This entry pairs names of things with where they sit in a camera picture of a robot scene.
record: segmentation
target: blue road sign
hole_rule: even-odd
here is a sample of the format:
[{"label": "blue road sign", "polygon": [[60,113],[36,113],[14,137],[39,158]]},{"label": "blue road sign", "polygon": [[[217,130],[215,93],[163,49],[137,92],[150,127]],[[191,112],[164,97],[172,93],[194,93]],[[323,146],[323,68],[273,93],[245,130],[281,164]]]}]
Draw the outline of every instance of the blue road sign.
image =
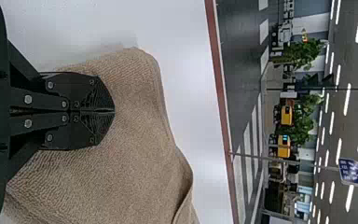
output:
[{"label": "blue road sign", "polygon": [[358,161],[339,159],[339,173],[342,184],[358,187]]}]

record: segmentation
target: pole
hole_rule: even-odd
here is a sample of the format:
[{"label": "pole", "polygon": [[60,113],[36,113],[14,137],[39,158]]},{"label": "pole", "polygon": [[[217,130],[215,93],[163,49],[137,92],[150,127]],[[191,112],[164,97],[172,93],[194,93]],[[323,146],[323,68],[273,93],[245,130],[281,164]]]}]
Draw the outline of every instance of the pole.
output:
[{"label": "pole", "polygon": [[290,220],[292,222],[294,222],[295,220],[298,220],[300,222],[303,222],[303,223],[306,223],[305,220],[301,219],[301,218],[297,218],[297,217],[290,217],[290,216],[287,216],[287,215],[284,215],[284,214],[281,214],[281,213],[276,213],[276,212],[271,212],[267,209],[263,209],[261,211],[262,214],[265,214],[265,215],[268,215],[268,216],[271,216],[271,217],[278,217],[278,218],[282,218],[282,219],[286,219],[286,220]]},{"label": "pole", "polygon": [[241,157],[247,157],[247,158],[253,158],[253,159],[258,159],[260,161],[276,161],[276,162],[280,162],[280,163],[289,163],[291,165],[305,165],[305,166],[309,166],[309,167],[316,167],[316,168],[320,168],[320,169],[324,169],[324,170],[330,170],[330,171],[336,171],[339,172],[339,168],[338,167],[331,167],[331,166],[319,166],[319,165],[314,165],[314,164],[308,164],[308,163],[301,163],[300,161],[286,161],[283,159],[278,159],[278,158],[272,158],[272,157],[259,157],[259,156],[254,156],[254,155],[248,155],[248,154],[241,154],[241,153],[235,153],[235,152],[228,152],[228,154],[230,155],[235,155],[235,156],[241,156]]},{"label": "pole", "polygon": [[[351,91],[358,91],[358,88],[324,88],[324,87],[318,87],[318,88],[300,88],[298,89],[299,91],[347,91],[347,90],[351,90]],[[285,91],[285,88],[267,88],[267,91]]]}]

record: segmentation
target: knit fabric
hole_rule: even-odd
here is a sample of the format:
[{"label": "knit fabric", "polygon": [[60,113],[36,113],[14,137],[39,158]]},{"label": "knit fabric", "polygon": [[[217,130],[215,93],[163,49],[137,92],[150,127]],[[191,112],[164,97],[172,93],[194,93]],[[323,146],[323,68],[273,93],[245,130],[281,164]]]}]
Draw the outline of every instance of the knit fabric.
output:
[{"label": "knit fabric", "polygon": [[4,212],[19,224],[199,223],[156,60],[124,49],[60,71],[99,76],[115,120],[97,147],[37,152],[7,184]]}]

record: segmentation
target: sidewalk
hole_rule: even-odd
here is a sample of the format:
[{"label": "sidewalk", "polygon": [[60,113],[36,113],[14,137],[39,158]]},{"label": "sidewalk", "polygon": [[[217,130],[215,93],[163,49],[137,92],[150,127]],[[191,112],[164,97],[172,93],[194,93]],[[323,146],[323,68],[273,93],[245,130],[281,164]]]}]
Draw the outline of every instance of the sidewalk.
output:
[{"label": "sidewalk", "polygon": [[[268,63],[267,69],[261,78],[261,95],[262,95],[262,110],[263,110],[263,156],[269,155],[269,135],[275,132],[275,124],[273,120],[273,109],[280,101],[280,91],[267,91],[267,88],[282,88],[283,87],[283,66],[274,68],[273,63]],[[264,188],[269,185],[269,163],[263,161],[264,172]]]}]

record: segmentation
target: crosswalk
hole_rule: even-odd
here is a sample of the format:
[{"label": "crosswalk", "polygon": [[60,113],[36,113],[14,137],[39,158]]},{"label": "crosswalk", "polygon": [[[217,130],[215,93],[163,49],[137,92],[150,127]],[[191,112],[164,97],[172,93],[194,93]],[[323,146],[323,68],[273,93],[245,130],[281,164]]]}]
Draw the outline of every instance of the crosswalk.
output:
[{"label": "crosswalk", "polygon": [[258,10],[263,10],[269,6],[269,0],[258,0]]},{"label": "crosswalk", "polygon": [[266,47],[260,58],[261,75],[264,74],[264,71],[267,68],[267,63],[269,63],[269,46]]},{"label": "crosswalk", "polygon": [[[242,154],[257,156],[261,155],[263,151],[261,107],[261,95],[259,94],[257,104],[252,112],[252,119],[249,120],[243,132],[243,146],[240,145],[237,150]],[[261,162],[258,159],[236,156],[233,166],[240,224],[254,224],[263,186],[264,174]]]},{"label": "crosswalk", "polygon": [[259,27],[260,30],[260,45],[269,36],[269,19],[264,20]]}]

